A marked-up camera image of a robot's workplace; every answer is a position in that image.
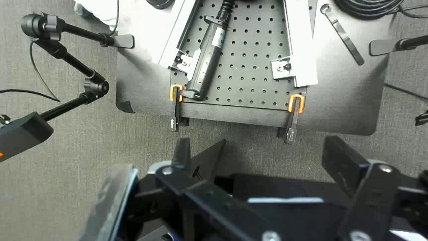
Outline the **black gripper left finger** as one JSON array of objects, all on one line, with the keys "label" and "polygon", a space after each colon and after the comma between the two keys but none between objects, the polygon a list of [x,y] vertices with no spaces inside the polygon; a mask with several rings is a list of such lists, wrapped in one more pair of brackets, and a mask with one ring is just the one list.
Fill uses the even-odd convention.
[{"label": "black gripper left finger", "polygon": [[176,143],[172,163],[157,170],[161,218],[182,241],[262,241],[268,221],[216,184],[222,139],[196,156],[189,138]]}]

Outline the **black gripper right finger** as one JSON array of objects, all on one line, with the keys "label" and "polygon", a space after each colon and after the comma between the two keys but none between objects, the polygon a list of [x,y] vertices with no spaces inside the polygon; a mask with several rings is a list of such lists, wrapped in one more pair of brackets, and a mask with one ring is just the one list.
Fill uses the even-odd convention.
[{"label": "black gripper right finger", "polygon": [[323,166],[349,196],[337,237],[341,241],[390,241],[399,171],[372,163],[339,136],[327,136]]}]

